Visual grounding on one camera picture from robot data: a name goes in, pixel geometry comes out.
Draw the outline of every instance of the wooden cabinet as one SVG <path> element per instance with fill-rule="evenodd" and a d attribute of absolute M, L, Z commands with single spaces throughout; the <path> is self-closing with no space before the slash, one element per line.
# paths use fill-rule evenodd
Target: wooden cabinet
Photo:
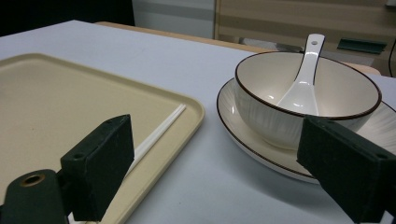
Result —
<path fill-rule="evenodd" d="M 396 8 L 386 0 L 217 0 L 215 38 L 239 37 L 303 47 L 309 34 L 326 35 L 325 50 L 374 58 L 388 74 L 396 38 Z M 385 43 L 379 54 L 339 49 L 342 38 Z M 392 58 L 396 72 L 396 55 Z"/>

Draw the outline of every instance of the white bowl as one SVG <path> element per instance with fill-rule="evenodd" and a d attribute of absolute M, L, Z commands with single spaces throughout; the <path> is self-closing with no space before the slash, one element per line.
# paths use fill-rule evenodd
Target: white bowl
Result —
<path fill-rule="evenodd" d="M 304 114 L 277 106 L 294 81 L 303 54 L 255 54 L 235 69 L 234 97 L 242 120 L 268 143 L 297 149 Z M 363 73 L 320 57 L 315 76 L 318 115 L 357 131 L 380 105 L 382 95 Z"/>

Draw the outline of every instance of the white spoon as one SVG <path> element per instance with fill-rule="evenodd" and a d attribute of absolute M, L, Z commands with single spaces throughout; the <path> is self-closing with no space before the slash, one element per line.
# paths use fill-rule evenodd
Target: white spoon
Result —
<path fill-rule="evenodd" d="M 324 35 L 310 35 L 307 38 L 305 54 L 297 77 L 277 106 L 301 114 L 318 115 L 314 80 L 323 42 Z"/>

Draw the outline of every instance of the brown bowl rim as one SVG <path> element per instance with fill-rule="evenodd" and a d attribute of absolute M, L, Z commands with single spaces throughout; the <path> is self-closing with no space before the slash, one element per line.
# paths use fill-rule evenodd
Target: brown bowl rim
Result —
<path fill-rule="evenodd" d="M 246 87 L 242 84 L 242 82 L 239 80 L 239 77 L 238 77 L 238 68 L 239 68 L 239 66 L 241 65 L 241 63 L 243 63 L 244 61 L 246 61 L 246 60 L 248 60 L 249 58 L 252 58 L 252 57 L 256 57 L 256 56 L 263 55 L 263 54 L 272 54 L 272 53 L 287 53 L 287 54 L 289 54 L 289 53 L 294 54 L 294 53 L 295 53 L 295 54 L 303 54 L 303 53 L 300 53 L 300 52 L 270 51 L 270 52 L 256 53 L 256 54 L 247 56 L 245 59 L 243 59 L 241 62 L 239 62 L 238 65 L 235 67 L 235 75 L 234 75 L 235 80 L 236 80 L 236 82 L 238 83 L 238 85 L 242 88 L 242 90 L 244 90 L 248 95 L 250 95 L 251 97 L 253 97 L 253 99 L 257 100 L 259 103 L 264 104 L 264 105 L 267 105 L 267 106 L 270 106 L 270 107 L 272 107 L 273 109 L 278 110 L 278 111 L 281 111 L 281 112 L 283 112 L 283 113 L 286 113 L 286 114 L 290 114 L 290 115 L 293 115 L 293 116 L 296 116 L 296 117 L 302 117 L 302 118 L 303 118 L 303 117 L 305 116 L 305 114 L 298 113 L 298 112 L 294 112 L 294 111 L 291 111 L 291 110 L 288 110 L 288 109 L 285 109 L 285 108 L 282 108 L 282 107 L 279 107 L 279 106 L 277 106 L 277 105 L 273 105 L 273 104 L 271 104 L 271 103 L 268 103 L 268 102 L 264 101 L 262 98 L 258 97 L 258 96 L 255 95 L 253 92 L 249 91 L 248 88 L 246 88 Z M 339 63 L 339 64 L 341 64 L 341 65 L 343 65 L 343 66 L 346 66 L 346 67 L 348 67 L 348 68 L 350 68 L 350 69 L 356 71 L 356 72 L 359 73 L 361 76 L 364 76 L 365 78 L 367 78 L 367 79 L 375 86 L 376 91 L 377 91 L 377 93 L 378 93 L 378 98 L 377 98 L 377 101 L 376 101 L 376 103 L 375 103 L 374 106 L 372 106 L 370 109 L 368 109 L 368 110 L 366 110 L 366 111 L 363 111 L 363 112 L 361 112 L 361 113 L 359 113 L 359 114 L 348 115 L 348 116 L 339 116 L 339 117 L 325 117 L 325 116 L 318 116 L 318 117 L 325 118 L 325 119 L 332 119 L 332 120 L 356 119 L 356 118 L 364 117 L 364 116 L 366 116 L 366 115 L 369 115 L 369 114 L 373 113 L 373 112 L 379 107 L 379 105 L 380 105 L 381 102 L 382 102 L 382 92 L 381 92 L 381 90 L 378 88 L 378 86 L 377 86 L 369 77 L 367 77 L 367 76 L 366 76 L 365 74 L 363 74 L 361 71 L 359 71 L 359 70 L 357 70 L 357 69 L 355 69 L 355 68 L 353 68 L 353 67 L 351 67 L 351 66 L 349 66 L 349 65 L 347 65 L 347 64 L 340 63 L 340 62 L 338 62 L 338 61 L 336 61 L 336 60 L 329 59 L 329 58 L 322 57 L 322 56 L 319 56 L 319 58 L 326 59 L 326 60 L 329 60 L 329 61 L 332 61 L 332 62 L 335 62 L 335 63 Z"/>

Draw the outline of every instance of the chopstick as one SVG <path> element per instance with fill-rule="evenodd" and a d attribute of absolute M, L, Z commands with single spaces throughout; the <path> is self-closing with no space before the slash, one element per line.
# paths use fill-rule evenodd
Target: chopstick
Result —
<path fill-rule="evenodd" d="M 179 105 L 172 114 L 169 115 L 166 120 L 164 120 L 160 126 L 158 126 L 154 132 L 152 132 L 137 148 L 134 149 L 134 162 L 132 162 L 129 167 L 125 177 L 136 167 L 136 165 L 142 160 L 146 153 L 154 146 L 154 144 L 163 136 L 166 130 L 175 122 L 175 120 L 180 116 L 180 114 L 186 109 L 185 105 Z M 75 221 L 73 214 L 69 215 L 70 224 L 83 224 L 85 221 Z"/>

